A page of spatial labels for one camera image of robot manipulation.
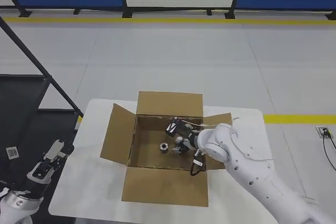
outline yellow line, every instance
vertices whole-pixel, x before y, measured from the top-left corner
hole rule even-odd
[[[265,114],[265,124],[336,124],[336,115]]]
[[[336,21],[329,20],[226,20],[224,18],[84,18],[84,17],[5,17],[6,22],[24,23],[168,23],[168,24],[262,24],[262,25],[336,25]]]

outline gray floor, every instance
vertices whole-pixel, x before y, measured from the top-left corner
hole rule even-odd
[[[10,25],[83,111],[93,98],[136,100],[149,90],[202,93],[205,105],[264,114],[336,114],[336,26]],[[38,73],[1,30],[0,73]],[[69,105],[52,88],[41,107]],[[315,125],[267,132],[283,179],[336,219],[336,173]]]

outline white table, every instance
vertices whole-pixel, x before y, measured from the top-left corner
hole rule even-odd
[[[91,100],[74,140],[49,212],[57,216],[146,224],[277,223],[226,170],[208,171],[209,207],[122,202],[126,166],[100,158],[113,103],[136,112],[137,102]],[[204,116],[232,113],[239,138],[271,158],[259,110],[205,106]]]

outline power socket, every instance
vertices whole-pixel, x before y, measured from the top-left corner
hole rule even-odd
[[[331,138],[334,138],[331,129],[329,129],[328,127],[316,126],[316,131],[318,132],[320,138],[324,138],[324,129],[327,129],[330,132]]]

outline open cardboard box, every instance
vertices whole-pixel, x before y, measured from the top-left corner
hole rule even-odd
[[[224,164],[205,156],[203,171],[190,176],[194,152],[173,153],[174,138],[165,133],[175,116],[195,124],[232,121],[231,114],[204,118],[201,94],[139,92],[137,114],[114,104],[100,157],[127,165],[122,201],[208,206],[206,171]]]

